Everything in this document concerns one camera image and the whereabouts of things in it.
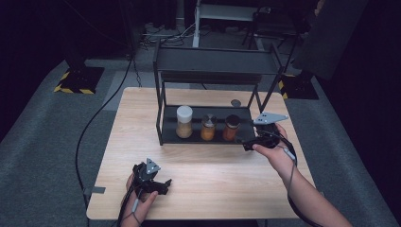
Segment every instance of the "wooden table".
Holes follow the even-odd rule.
[[[171,104],[230,106],[234,98],[247,104],[251,93],[166,89],[166,95]],[[147,219],[297,218],[281,179],[264,156],[246,152],[241,145],[160,146],[157,110],[155,89],[125,89],[96,179],[96,186],[106,190],[92,195],[87,210],[90,219],[117,219],[131,169],[147,158],[162,168],[156,182],[173,180],[167,195],[153,203]],[[265,111],[288,114],[277,93]],[[253,118],[259,116],[256,101],[251,113]],[[298,168],[313,183],[291,119],[280,124],[297,151]]]

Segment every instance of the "metal shelf frame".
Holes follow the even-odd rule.
[[[162,46],[158,42],[153,56],[153,72],[158,101],[156,129],[160,145],[162,146],[163,143],[205,143],[193,138],[181,139],[175,136],[174,124],[177,121],[174,118],[174,111],[177,110],[178,106],[167,104],[167,82],[252,85],[252,95],[246,107],[191,106],[200,113],[206,113],[213,109],[214,112],[219,113],[219,118],[222,119],[234,112],[239,114],[244,121],[251,120],[249,109],[253,100],[256,98],[259,111],[262,113],[271,97],[274,86],[284,72],[285,67],[280,62],[278,53],[274,45],[270,47],[270,51],[260,51]],[[258,86],[262,77],[268,75],[274,76],[274,81],[262,102],[258,94]],[[195,124],[200,125],[201,115],[195,114],[194,116],[193,126]],[[200,127],[196,126],[194,133],[198,134],[199,130]],[[253,131],[253,128],[246,129],[245,127],[244,130]],[[227,144],[228,142],[218,138],[207,143]]]

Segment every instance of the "gray carpet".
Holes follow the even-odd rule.
[[[211,32],[201,37],[200,46],[244,48],[242,38],[236,32]],[[153,86],[152,55],[152,47],[148,47],[135,57],[142,84],[147,87]],[[0,226],[86,225],[74,165],[77,142],[87,122],[118,87],[128,62],[89,60],[86,64],[105,67],[95,95],[53,93],[68,68],[62,62],[48,74],[0,144]],[[263,78],[261,90],[266,91],[270,82]],[[398,226],[319,83],[312,82],[319,100],[285,102],[315,184],[355,226]],[[132,69],[125,86],[138,86]],[[181,86],[202,89],[198,84]],[[247,88],[211,85],[208,89]],[[99,113],[82,139],[78,166],[87,187],[95,183],[119,99],[116,96]],[[112,223],[92,220],[91,226]],[[268,225],[305,226],[298,219],[270,219]]]

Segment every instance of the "white shelf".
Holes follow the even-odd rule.
[[[256,11],[257,8],[201,4],[201,0],[198,0],[192,46],[199,47],[200,44],[201,18],[251,22]]]
[[[200,18],[251,22],[256,11],[257,8],[200,4]]]

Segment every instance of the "finger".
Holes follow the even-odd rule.
[[[130,186],[131,186],[131,183],[132,183],[132,179],[133,179],[133,173],[127,179],[127,183],[126,183],[127,191],[130,189]]]
[[[159,195],[159,193],[157,191],[154,191],[154,192],[150,193],[149,197],[144,202],[144,205],[147,206],[147,207],[150,207],[154,203],[154,201],[156,200],[157,195]]]
[[[260,153],[260,154],[262,154],[262,155],[264,155],[264,156],[266,156],[266,157],[268,157],[269,152],[270,152],[268,148],[265,148],[265,147],[263,147],[263,146],[261,146],[261,145],[257,145],[257,144],[254,144],[254,145],[252,146],[252,148],[253,148],[254,150],[256,150],[258,153]]]
[[[278,123],[275,123],[277,130],[287,139],[287,132],[286,130]]]

